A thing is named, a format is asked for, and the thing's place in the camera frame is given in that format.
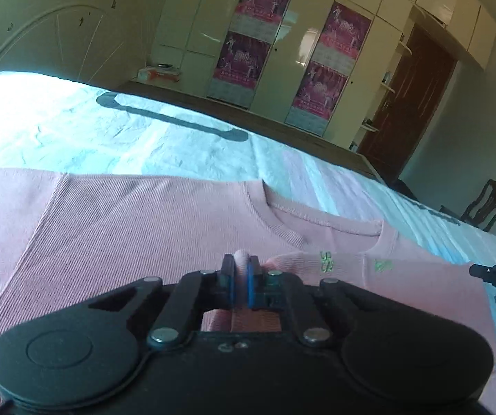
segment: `light blue bed sheet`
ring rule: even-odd
[[[0,73],[0,167],[263,179],[325,212],[385,219],[449,262],[496,264],[495,236],[355,172],[191,110],[33,73]]]

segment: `brown wooden surface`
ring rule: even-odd
[[[411,56],[402,57],[373,126],[365,135],[363,154],[387,183],[394,182],[417,147],[436,110],[456,61],[419,26],[407,42]]]
[[[242,109],[229,106],[228,104],[132,81],[123,84],[117,88],[117,91],[202,112],[239,128],[255,132],[256,134],[302,150],[331,164],[340,165],[368,178],[376,179],[373,170],[369,168],[365,158],[361,155],[337,147],[330,142],[311,134],[306,134],[296,128],[259,117]]]

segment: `white wall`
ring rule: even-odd
[[[434,130],[403,175],[423,203],[460,214],[489,178],[496,180],[496,43],[484,72],[462,67]]]

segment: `crew neckline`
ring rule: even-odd
[[[332,215],[304,206],[275,193],[263,180],[244,181],[241,183],[248,205],[260,221],[275,235],[301,251],[312,252],[305,244],[305,238],[300,233],[284,224],[271,208],[289,213],[310,223],[333,228],[337,231],[358,236],[376,237],[376,243],[366,251],[357,255],[383,256],[391,255],[398,231],[385,220],[358,221]]]

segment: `curved headboard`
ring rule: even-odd
[[[0,71],[116,87],[146,63],[157,22],[148,9],[142,0],[0,0]]]

